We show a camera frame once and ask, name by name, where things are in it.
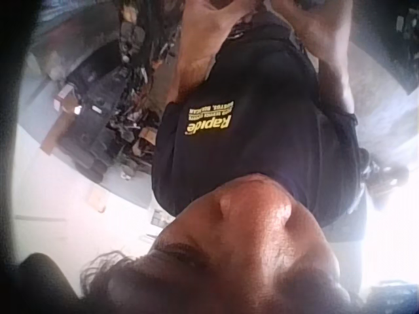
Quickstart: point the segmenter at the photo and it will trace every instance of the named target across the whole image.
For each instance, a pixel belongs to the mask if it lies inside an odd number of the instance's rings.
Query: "wall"
[[[97,212],[88,199],[101,188],[57,157],[47,156],[20,126],[12,188],[17,261],[35,252],[49,255],[77,292],[80,271],[97,255],[121,250],[141,256],[151,245],[145,234],[149,228],[156,233],[148,209],[106,190],[106,210]]]

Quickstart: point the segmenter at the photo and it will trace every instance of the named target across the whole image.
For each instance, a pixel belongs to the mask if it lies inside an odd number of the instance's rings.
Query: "black t-shirt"
[[[282,184],[321,226],[351,206],[359,186],[355,116],[321,104],[308,59],[275,27],[263,34],[226,44],[208,80],[185,103],[167,106],[153,190],[170,214],[252,173]]]

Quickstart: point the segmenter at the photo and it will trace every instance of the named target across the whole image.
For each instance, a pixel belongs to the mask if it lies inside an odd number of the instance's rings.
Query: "yellow logo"
[[[225,129],[230,126],[231,112],[234,107],[234,102],[225,105],[212,105],[199,109],[189,109],[189,121],[202,121],[190,123],[187,126],[186,135],[194,135],[201,130],[208,129]]]

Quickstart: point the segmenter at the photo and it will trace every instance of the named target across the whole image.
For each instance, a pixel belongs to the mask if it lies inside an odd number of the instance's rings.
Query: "person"
[[[352,1],[272,8],[287,23],[257,0],[186,0],[152,173],[157,201],[176,219],[148,255],[84,273],[90,309],[352,311],[321,231],[359,185]]]

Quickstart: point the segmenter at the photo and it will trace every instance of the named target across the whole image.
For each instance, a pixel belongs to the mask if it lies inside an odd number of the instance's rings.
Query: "eye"
[[[164,245],[160,250],[191,267],[201,269],[207,268],[207,256],[190,245],[174,243]]]

